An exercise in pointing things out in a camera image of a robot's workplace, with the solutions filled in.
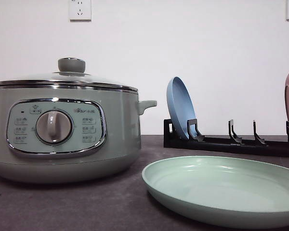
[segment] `blue plate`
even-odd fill
[[[196,115],[188,91],[179,77],[170,80],[167,86],[167,105],[174,128],[182,139],[188,140],[187,121],[196,119]],[[191,126],[191,133],[197,136],[195,126]]]

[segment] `stainless steel rim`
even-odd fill
[[[124,85],[116,85],[110,83],[92,83],[85,81],[64,81],[64,80],[7,80],[0,81],[0,87],[3,86],[25,86],[25,85],[65,85],[65,86],[83,86],[83,87],[100,87],[107,89],[118,89],[118,90],[130,90],[138,92],[137,88],[124,86]]]
[[[0,89],[20,89],[20,88],[50,88],[50,89],[78,89],[78,90],[104,90],[104,91],[116,91],[138,95],[138,91],[123,90],[108,87],[88,87],[88,86],[76,86],[76,85],[0,85]]]

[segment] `pot handle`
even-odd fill
[[[146,101],[139,101],[138,102],[138,115],[142,115],[145,109],[149,107],[156,107],[157,106],[156,100],[146,100]]]

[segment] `mint green plate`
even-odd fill
[[[208,224],[242,229],[289,225],[289,169],[215,156],[156,161],[142,172],[167,208]]]

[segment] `cooker dial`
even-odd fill
[[[60,143],[68,138],[72,130],[72,121],[63,112],[48,111],[42,114],[36,123],[37,135],[47,143]]]

